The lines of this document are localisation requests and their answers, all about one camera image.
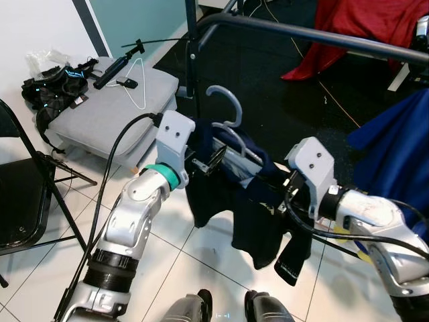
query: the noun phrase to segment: white tile floor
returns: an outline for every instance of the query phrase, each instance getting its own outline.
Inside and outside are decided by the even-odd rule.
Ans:
[[[155,158],[156,153],[151,151],[144,163],[152,163]],[[67,163],[100,182],[103,159],[77,150],[68,156]],[[101,222],[121,187],[133,177],[118,165],[112,167],[111,174]],[[57,177],[61,176],[64,173],[59,172]],[[63,194],[68,190],[64,183],[58,186]],[[85,238],[98,189],[75,179],[65,198]],[[267,291],[279,298],[296,321],[399,321],[369,264],[315,241],[297,285],[291,287],[277,276],[272,265],[254,270],[250,256],[231,247],[232,233],[228,212],[218,214],[202,229],[194,228],[184,191],[174,191],[154,219],[122,321],[159,321],[176,299],[200,288],[213,294],[212,321],[216,322],[245,321],[243,299],[248,289]],[[64,216],[53,202],[43,241],[70,234]],[[0,274],[10,286],[0,289],[0,321],[50,321],[81,256],[75,239],[1,256]]]

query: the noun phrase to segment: black bag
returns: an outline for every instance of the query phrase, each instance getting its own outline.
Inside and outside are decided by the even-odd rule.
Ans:
[[[27,79],[22,85],[22,97],[37,110],[36,127],[40,136],[57,153],[64,151],[55,148],[44,133],[53,119],[88,90],[86,79],[97,62],[91,59],[85,64],[79,64],[78,68],[57,66],[43,72],[44,79]]]

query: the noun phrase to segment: blue cloth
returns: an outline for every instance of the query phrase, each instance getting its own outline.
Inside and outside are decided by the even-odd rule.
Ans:
[[[429,216],[429,90],[419,91],[350,134],[350,145],[366,150],[356,165],[355,184],[371,195],[397,199]],[[426,227],[409,209],[407,226],[429,242]]]

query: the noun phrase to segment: wire hanger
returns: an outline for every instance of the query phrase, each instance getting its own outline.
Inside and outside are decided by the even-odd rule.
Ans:
[[[241,108],[241,104],[240,104],[239,100],[236,98],[236,96],[230,90],[228,90],[222,86],[219,86],[219,85],[210,86],[206,90],[207,96],[211,96],[215,92],[222,93],[223,95],[228,97],[228,99],[234,105],[236,113],[235,113],[234,122],[231,122],[231,121],[225,121],[223,123],[213,122],[212,126],[213,127],[219,127],[221,129],[227,131],[238,141],[238,143],[241,147],[240,156],[242,158],[245,158],[245,156],[247,154],[250,157],[252,157],[252,159],[254,159],[254,161],[256,161],[259,165],[263,166],[262,159],[246,146],[243,139],[237,134],[237,132],[235,132],[233,129],[231,129],[232,127],[239,127],[241,124],[241,119],[243,116],[243,109]]]

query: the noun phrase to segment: gray cushion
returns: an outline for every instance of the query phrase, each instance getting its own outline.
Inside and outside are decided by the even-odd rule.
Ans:
[[[112,58],[100,57],[95,69],[104,72],[113,61]],[[132,63],[129,63],[114,79],[125,76],[131,65]],[[140,108],[143,108],[143,74],[139,62],[135,64],[128,77],[139,83],[135,89],[128,89],[128,91]],[[132,119],[143,113],[162,111],[178,87],[176,77],[145,67],[146,108],[140,110],[131,102],[122,86],[104,86],[101,90],[97,90],[93,87],[93,83],[94,80],[88,80],[88,91],[85,95],[89,99],[76,109],[66,109],[50,123],[49,128],[69,140],[89,146],[102,154],[109,154],[113,142]],[[150,125],[150,119],[143,119],[132,126],[121,140],[115,155],[119,156],[131,151]]]

